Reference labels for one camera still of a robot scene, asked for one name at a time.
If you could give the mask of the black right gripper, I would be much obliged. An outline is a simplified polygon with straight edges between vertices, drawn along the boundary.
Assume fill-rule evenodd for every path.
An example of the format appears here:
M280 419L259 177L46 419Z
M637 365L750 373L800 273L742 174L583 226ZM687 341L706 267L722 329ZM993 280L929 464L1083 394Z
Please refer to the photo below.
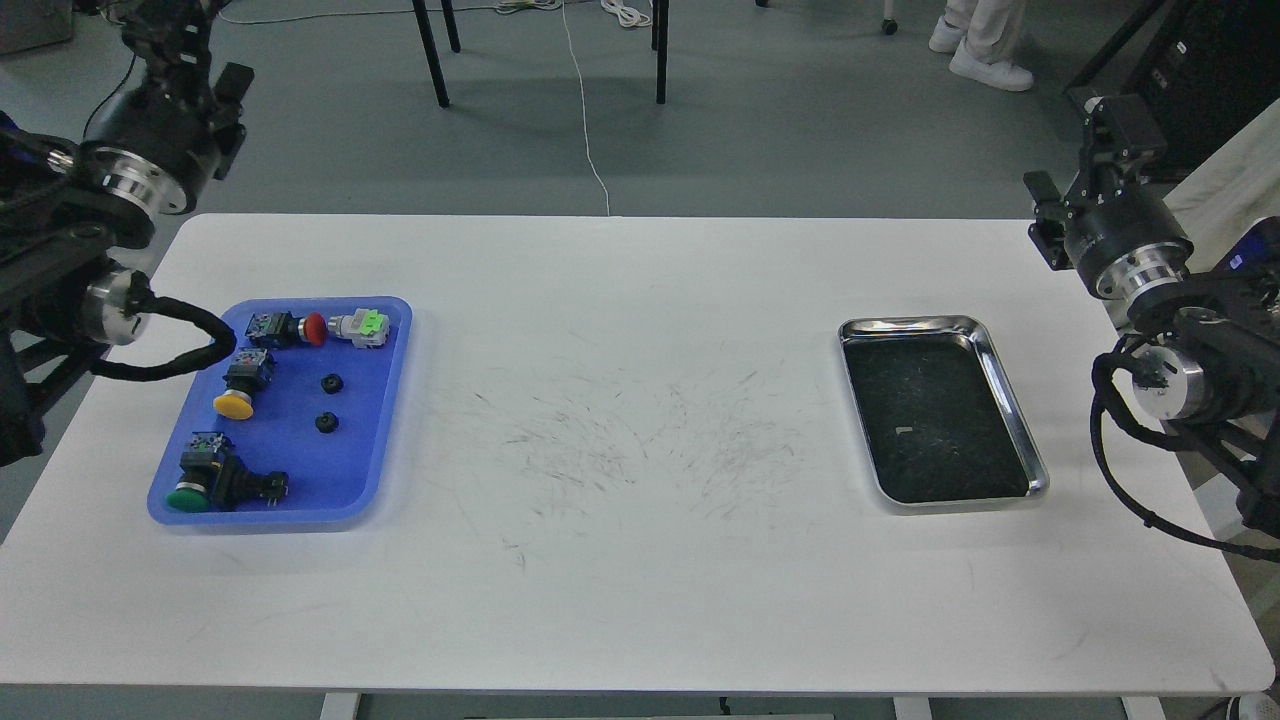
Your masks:
M1070 206L1048 172L1023 174L1033 201L1028 236L1053 272L1075 268L1091 296L1132 301L1187 274L1193 245L1175 215L1147 188L1144 168L1167 150L1146 100L1071 88L1083 114Z

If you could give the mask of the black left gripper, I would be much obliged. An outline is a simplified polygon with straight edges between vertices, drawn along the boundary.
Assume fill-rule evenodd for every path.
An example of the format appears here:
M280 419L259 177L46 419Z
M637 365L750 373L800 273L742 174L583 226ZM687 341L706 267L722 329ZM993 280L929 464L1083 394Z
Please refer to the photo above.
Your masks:
M210 181L227 178L247 136L241 118L255 72L229 61L211 91L215 18L215 1L138 1L124 12L122 38L145 63L146 83L160 91L115 94L90 120L79 146L90 188L151 217L182 215L196 209ZM210 129L177 101L211 97Z

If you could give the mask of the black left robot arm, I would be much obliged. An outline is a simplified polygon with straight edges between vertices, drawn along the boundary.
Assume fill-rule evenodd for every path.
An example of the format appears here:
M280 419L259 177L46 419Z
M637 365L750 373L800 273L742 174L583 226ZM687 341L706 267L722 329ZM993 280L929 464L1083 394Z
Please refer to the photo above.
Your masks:
M193 211L223 181L246 129L253 70L210 76L220 1L138 1L122 38L145 64L79 141L3 118L1 460L41 455L45 414L83 375L154 382L232 354L225 322L156 295L110 256L145 249L161 215Z

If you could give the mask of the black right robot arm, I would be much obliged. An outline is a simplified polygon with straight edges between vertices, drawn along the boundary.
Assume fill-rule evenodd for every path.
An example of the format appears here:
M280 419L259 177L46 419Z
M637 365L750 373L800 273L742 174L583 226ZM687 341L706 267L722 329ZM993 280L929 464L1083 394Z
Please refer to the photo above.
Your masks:
M1126 322L1091 369L1094 460L1146 527L1276 562L1275 548L1197 534L1132 497L1110 470L1102 419L1144 445L1198 454L1234 486L1243 525L1277 536L1277 430L1257 436L1239 425L1277 410L1277 218L1257 220L1212 270L1190 272L1193 245L1147 183L1146 168L1167 143L1143 99L1071 95L1083 115L1071 186L1060 192L1042 170L1023 182L1034 202L1028 234L1048 268L1074 270Z

